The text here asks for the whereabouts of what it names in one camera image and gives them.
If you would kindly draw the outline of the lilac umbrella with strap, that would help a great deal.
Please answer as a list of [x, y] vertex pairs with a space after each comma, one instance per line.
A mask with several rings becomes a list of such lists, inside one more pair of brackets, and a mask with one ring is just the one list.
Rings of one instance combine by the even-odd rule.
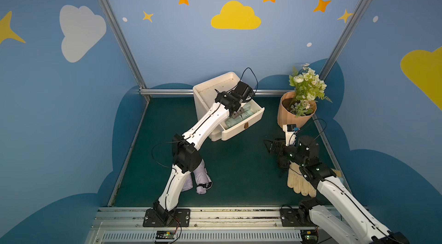
[[187, 178], [186, 178], [186, 180], [185, 180], [185, 183], [184, 183], [184, 185], [183, 185], [183, 188], [182, 188], [182, 192], [186, 192], [186, 191], [188, 191], [188, 190], [191, 190], [193, 188], [193, 181], [192, 181], [192, 175], [190, 174]]

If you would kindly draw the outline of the white green artificial flowers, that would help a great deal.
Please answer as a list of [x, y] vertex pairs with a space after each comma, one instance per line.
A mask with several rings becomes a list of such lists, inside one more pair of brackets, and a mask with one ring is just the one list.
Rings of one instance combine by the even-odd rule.
[[302, 65], [302, 69], [298, 71], [293, 68], [292, 74], [289, 76], [290, 86], [294, 87], [295, 96], [290, 103], [292, 112], [298, 116], [307, 114], [310, 108], [310, 101], [317, 102], [318, 99], [332, 102], [325, 95], [327, 84], [320, 79], [315, 70], [310, 68], [308, 63]]

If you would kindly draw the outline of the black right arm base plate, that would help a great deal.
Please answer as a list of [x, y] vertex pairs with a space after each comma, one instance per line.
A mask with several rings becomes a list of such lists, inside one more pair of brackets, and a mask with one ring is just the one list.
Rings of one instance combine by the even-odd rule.
[[305, 209], [283, 207], [280, 209], [280, 217], [283, 227], [311, 227], [308, 212]]

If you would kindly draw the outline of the aluminium corner post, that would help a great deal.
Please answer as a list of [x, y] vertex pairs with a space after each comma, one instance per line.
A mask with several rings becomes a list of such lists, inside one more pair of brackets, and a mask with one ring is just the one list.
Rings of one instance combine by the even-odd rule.
[[343, 52], [346, 44], [349, 42], [351, 36], [356, 30], [360, 20], [362, 19], [371, 2], [372, 0], [359, 0], [356, 4], [353, 10], [353, 15], [346, 23], [346, 26], [344, 27], [343, 32], [341, 33], [336, 45], [334, 46], [331, 54], [329, 55], [328, 59], [326, 60], [320, 71], [321, 80], [326, 80], [327, 76], [329, 75], [339, 56]]
[[147, 85], [145, 83], [145, 80], [140, 72], [139, 66], [137, 64], [137, 61], [134, 58], [134, 55], [129, 47], [129, 44], [124, 36], [123, 30], [117, 20], [117, 17], [115, 15], [115, 12], [112, 9], [111, 3], [109, 0], [98, 0], [101, 9], [103, 10], [105, 17], [107, 19], [107, 22], [110, 25], [110, 28], [115, 35], [115, 38], [119, 44], [119, 47], [129, 65], [129, 68], [132, 71], [132, 74], [139, 86], [139, 93], [142, 95], [147, 102], [150, 102], [151, 96], [148, 94], [142, 94], [142, 90], [147, 89]]

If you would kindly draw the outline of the mint green umbrella with loop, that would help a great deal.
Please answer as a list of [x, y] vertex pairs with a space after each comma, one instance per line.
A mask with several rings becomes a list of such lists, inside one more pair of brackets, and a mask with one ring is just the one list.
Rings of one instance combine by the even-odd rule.
[[237, 117], [241, 117], [242, 119], [246, 119], [250, 116], [252, 116], [254, 113], [251, 110], [251, 103], [247, 102], [245, 103], [238, 111], [237, 111]]

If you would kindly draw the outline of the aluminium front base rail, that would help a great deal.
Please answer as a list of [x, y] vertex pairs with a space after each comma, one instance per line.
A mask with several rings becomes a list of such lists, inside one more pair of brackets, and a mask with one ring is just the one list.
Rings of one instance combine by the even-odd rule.
[[102, 207], [87, 244], [299, 244], [308, 231], [334, 240], [316, 226], [284, 227], [278, 206], [191, 207], [183, 228], [144, 227], [146, 207]]

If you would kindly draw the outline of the beige work glove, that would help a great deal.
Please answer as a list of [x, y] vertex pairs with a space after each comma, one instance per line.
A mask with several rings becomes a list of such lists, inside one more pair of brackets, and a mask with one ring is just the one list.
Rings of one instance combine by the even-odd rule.
[[295, 193], [312, 198], [320, 193], [330, 199], [333, 191], [346, 192], [335, 170], [321, 162], [314, 165], [290, 162], [287, 185]]

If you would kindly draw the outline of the terracotta flower pot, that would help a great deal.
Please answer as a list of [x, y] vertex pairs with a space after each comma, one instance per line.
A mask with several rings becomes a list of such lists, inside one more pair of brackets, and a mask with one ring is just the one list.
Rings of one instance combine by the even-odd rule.
[[290, 103], [295, 96], [295, 92], [287, 92], [283, 94], [280, 99], [279, 109], [277, 114], [277, 124], [283, 128], [283, 125], [296, 124], [297, 127], [303, 127], [315, 114], [317, 110], [316, 102], [310, 101], [310, 108], [307, 114], [298, 116], [292, 112]]

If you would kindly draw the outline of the aluminium left corner post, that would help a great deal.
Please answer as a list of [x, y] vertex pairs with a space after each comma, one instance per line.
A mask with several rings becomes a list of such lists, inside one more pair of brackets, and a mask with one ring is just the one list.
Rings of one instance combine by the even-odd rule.
[[115, 35], [115, 38], [119, 44], [119, 47], [129, 65], [129, 68], [132, 71], [132, 74], [139, 86], [139, 93], [142, 95], [147, 102], [150, 102], [151, 96], [148, 94], [142, 94], [142, 90], [147, 89], [147, 85], [145, 83], [145, 80], [140, 72], [139, 66], [137, 64], [137, 61], [134, 58], [134, 55], [129, 47], [129, 44], [124, 36], [123, 30], [117, 20], [117, 17], [115, 15], [115, 12], [112, 9], [111, 3], [109, 0], [98, 0], [101, 9], [103, 10], [105, 17], [107, 19], [107, 22], [110, 25], [110, 28]]

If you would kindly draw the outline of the aluminium back frame rail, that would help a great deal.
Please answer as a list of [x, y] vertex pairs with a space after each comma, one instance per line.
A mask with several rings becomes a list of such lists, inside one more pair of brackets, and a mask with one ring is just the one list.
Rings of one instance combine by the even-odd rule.
[[[292, 92], [292, 90], [287, 89], [257, 89], [251, 90], [249, 94], [254, 94], [256, 96], [262, 97], [279, 97], [287, 92]], [[192, 89], [140, 89], [139, 93], [143, 96], [179, 96], [187, 97], [193, 96]]]

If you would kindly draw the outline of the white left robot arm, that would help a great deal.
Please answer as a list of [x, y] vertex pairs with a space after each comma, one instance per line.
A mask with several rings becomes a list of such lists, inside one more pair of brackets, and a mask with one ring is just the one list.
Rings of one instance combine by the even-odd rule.
[[173, 137], [171, 174], [162, 195], [153, 204], [154, 213], [163, 226], [171, 224], [175, 219], [174, 211], [180, 193], [193, 188], [192, 175], [198, 194], [203, 195], [212, 187], [212, 180], [199, 150], [218, 125], [229, 117], [238, 116], [242, 107], [253, 97], [253, 88], [242, 81], [232, 90], [217, 92], [207, 113], [187, 132]]

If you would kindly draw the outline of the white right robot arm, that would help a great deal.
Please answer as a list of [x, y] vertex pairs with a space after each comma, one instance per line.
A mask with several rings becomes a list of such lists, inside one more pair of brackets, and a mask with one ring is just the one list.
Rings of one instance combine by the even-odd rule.
[[307, 196], [299, 204], [298, 223], [325, 230], [340, 244], [407, 244], [400, 232], [392, 232], [365, 209], [346, 189], [336, 172], [320, 161], [314, 138], [288, 134], [285, 139], [265, 140], [278, 165], [288, 170], [287, 185]]

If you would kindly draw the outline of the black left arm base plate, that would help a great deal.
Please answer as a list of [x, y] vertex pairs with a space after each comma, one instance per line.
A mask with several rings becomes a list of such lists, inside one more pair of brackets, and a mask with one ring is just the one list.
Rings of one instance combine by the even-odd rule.
[[189, 227], [191, 210], [175, 209], [171, 212], [158, 212], [153, 208], [145, 212], [143, 227]]

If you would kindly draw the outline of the aluminium right corner post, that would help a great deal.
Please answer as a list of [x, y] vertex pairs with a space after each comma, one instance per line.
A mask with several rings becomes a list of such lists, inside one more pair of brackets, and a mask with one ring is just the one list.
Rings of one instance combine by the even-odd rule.
[[329, 75], [339, 56], [343, 52], [346, 44], [349, 42], [351, 36], [356, 30], [360, 20], [362, 19], [371, 2], [372, 0], [359, 0], [356, 4], [353, 10], [353, 15], [346, 23], [346, 26], [344, 27], [343, 32], [341, 33], [336, 45], [334, 46], [331, 54], [329, 55], [328, 59], [326, 60], [320, 71], [321, 80], [326, 80], [327, 76]]

